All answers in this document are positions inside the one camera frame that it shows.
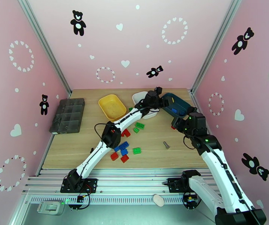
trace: green lego brick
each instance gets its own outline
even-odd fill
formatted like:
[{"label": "green lego brick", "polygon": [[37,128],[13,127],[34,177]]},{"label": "green lego brick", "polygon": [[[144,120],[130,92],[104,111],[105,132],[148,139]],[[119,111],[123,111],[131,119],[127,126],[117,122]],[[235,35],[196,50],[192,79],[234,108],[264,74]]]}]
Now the green lego brick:
[{"label": "green lego brick", "polygon": [[140,129],[144,129],[145,125],[144,124],[141,124],[139,122],[136,123],[136,127],[137,128],[140,128]]},{"label": "green lego brick", "polygon": [[133,148],[132,151],[133,151],[134,155],[141,154],[141,148],[140,147]]},{"label": "green lego brick", "polygon": [[138,133],[140,130],[139,129],[137,129],[136,127],[133,129],[133,131],[135,132],[135,133]]}]

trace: blue lego brick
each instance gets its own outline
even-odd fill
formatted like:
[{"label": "blue lego brick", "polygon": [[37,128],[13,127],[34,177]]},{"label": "blue lego brick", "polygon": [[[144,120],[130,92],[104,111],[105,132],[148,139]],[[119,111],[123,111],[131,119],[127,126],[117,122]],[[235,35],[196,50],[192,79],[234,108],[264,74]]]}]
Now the blue lego brick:
[{"label": "blue lego brick", "polygon": [[122,143],[122,144],[119,145],[119,149],[120,150],[123,150],[123,149],[127,148],[128,146],[129,146],[128,142],[125,141],[124,143]]},{"label": "blue lego brick", "polygon": [[114,151],[117,152],[118,150],[120,150],[119,146],[117,146],[116,148],[114,148]]},{"label": "blue lego brick", "polygon": [[127,155],[127,154],[128,154],[127,149],[123,149],[123,150],[121,150],[121,155],[122,155],[122,156]]}]

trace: white heart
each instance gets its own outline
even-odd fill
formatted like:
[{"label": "white heart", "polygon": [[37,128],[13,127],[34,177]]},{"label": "white heart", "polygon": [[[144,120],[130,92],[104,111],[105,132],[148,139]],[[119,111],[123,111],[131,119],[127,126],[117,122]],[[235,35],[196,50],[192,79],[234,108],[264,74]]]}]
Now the white heart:
[{"label": "white heart", "polygon": [[245,119],[245,116],[241,113],[239,109],[235,111],[235,120],[242,121]]},{"label": "white heart", "polygon": [[260,199],[256,201],[256,204],[263,209],[263,203]]},{"label": "white heart", "polygon": [[130,64],[130,62],[129,62],[129,60],[122,60],[121,64],[122,64],[123,67],[127,68],[128,65]]},{"label": "white heart", "polygon": [[116,25],[116,28],[117,28],[118,30],[122,31],[122,29],[123,29],[123,24],[120,23],[120,24]]},{"label": "white heart", "polygon": [[11,130],[11,132],[10,132],[10,135],[12,137],[17,137],[17,136],[20,136],[21,134],[22,134],[22,132],[21,132],[21,126],[19,124],[15,124],[14,125],[14,129]]}]

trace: red lego brick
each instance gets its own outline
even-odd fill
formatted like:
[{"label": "red lego brick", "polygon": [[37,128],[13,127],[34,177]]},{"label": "red lego brick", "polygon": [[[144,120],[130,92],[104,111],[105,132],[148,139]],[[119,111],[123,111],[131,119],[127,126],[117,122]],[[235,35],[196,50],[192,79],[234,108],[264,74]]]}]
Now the red lego brick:
[{"label": "red lego brick", "polygon": [[121,158],[121,161],[123,163],[125,163],[127,160],[129,160],[129,157],[127,156],[127,154],[126,155],[123,155],[122,158]]},{"label": "red lego brick", "polygon": [[115,161],[117,158],[119,158],[119,155],[115,152],[115,153],[113,153],[113,154],[111,154],[111,159],[113,160],[113,161]]}]

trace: pink wall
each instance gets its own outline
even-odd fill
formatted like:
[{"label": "pink wall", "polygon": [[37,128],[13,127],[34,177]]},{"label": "pink wall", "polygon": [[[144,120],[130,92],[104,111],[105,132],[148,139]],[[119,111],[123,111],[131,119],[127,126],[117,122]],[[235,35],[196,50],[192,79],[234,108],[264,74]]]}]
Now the pink wall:
[{"label": "pink wall", "polygon": [[[42,94],[48,95],[47,115],[40,113]],[[59,99],[66,97],[67,93],[18,1],[2,0],[0,224],[8,224],[20,198],[22,186],[28,176],[35,174],[51,137],[48,129]]]},{"label": "pink wall", "polygon": [[[232,46],[248,27],[254,36],[234,55]],[[242,188],[257,208],[263,207],[269,224],[269,174],[264,181],[259,169],[251,174],[242,163],[247,153],[269,170],[269,0],[243,0],[197,99]]]},{"label": "pink wall", "polygon": [[[70,87],[93,89],[190,88],[231,0],[29,2]],[[73,10],[83,13],[83,36],[73,32]]]}]

